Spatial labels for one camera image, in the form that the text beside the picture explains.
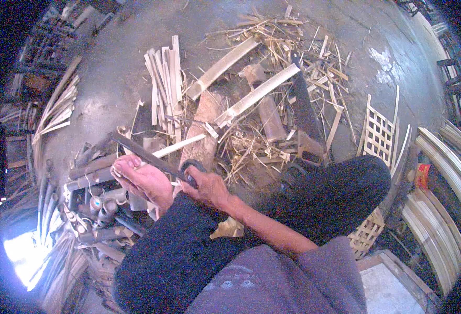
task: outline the black pants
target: black pants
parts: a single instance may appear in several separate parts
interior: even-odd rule
[[[294,200],[275,195],[265,206],[271,217],[322,245],[351,233],[385,198],[390,182],[381,160],[362,156],[310,170]],[[242,239],[210,240],[216,225],[214,213],[180,193],[117,269],[117,304],[127,312],[183,312],[245,248]]]

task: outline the workshop floor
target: workshop floor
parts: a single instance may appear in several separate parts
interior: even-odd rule
[[[121,16],[112,20],[96,38],[83,35],[76,47],[83,60],[78,74],[79,95],[71,125],[45,138],[45,158],[55,165],[60,186],[67,181],[70,160],[84,142],[96,143],[117,126],[131,125],[139,99],[150,95],[150,78],[143,55],[149,48],[171,44],[179,35],[182,69],[201,76],[200,66],[208,69],[227,51],[208,47],[227,47],[220,38],[202,43],[205,33],[232,29],[241,20],[238,14],[250,14],[254,5],[260,14],[281,16],[287,7],[274,1],[185,1],[128,2]],[[309,20],[309,29],[326,28],[337,38],[343,58],[349,61],[350,99],[347,102],[355,133],[359,139],[367,94],[372,106],[390,120],[393,118],[396,85],[400,85],[398,115],[400,129],[410,123],[436,130],[446,115],[442,75],[436,61],[444,59],[431,27],[420,15],[413,19],[393,1],[291,1],[292,14]],[[91,30],[102,17],[96,13],[82,26]],[[309,38],[314,35],[306,33]],[[400,145],[405,131],[400,132]],[[349,130],[340,124],[333,143],[336,161],[354,157],[356,146]]]

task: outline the person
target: person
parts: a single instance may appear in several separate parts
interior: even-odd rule
[[[267,215],[231,195],[214,173],[187,168],[198,187],[182,182],[173,197],[166,176],[140,164],[122,156],[112,172],[161,216],[116,271],[114,298],[126,312],[366,312],[346,235],[389,190],[389,169],[379,158],[292,174],[291,193],[259,205]],[[218,213],[243,223],[254,240],[210,239]]]

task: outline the knife handle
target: knife handle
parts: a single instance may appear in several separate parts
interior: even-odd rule
[[[201,172],[207,172],[206,169],[204,168],[204,166],[202,165],[202,163],[198,160],[195,160],[195,159],[188,159],[188,160],[185,160],[185,162],[183,163],[182,167],[180,168],[180,172],[182,173],[185,173],[185,170],[187,170],[188,167],[190,166],[194,166],[197,168],[197,170],[201,171]],[[193,188],[197,188],[198,185],[197,185],[197,182],[196,180],[191,176],[191,175],[188,175],[187,176],[187,182],[190,184],[190,186],[192,186]]]

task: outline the bright light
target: bright light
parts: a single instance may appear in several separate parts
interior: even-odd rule
[[[33,232],[27,232],[4,242],[5,252],[9,260],[15,265],[14,271],[21,282],[28,287],[28,291],[31,291],[40,279],[41,272],[30,281],[49,253],[48,248],[33,245],[33,235]]]

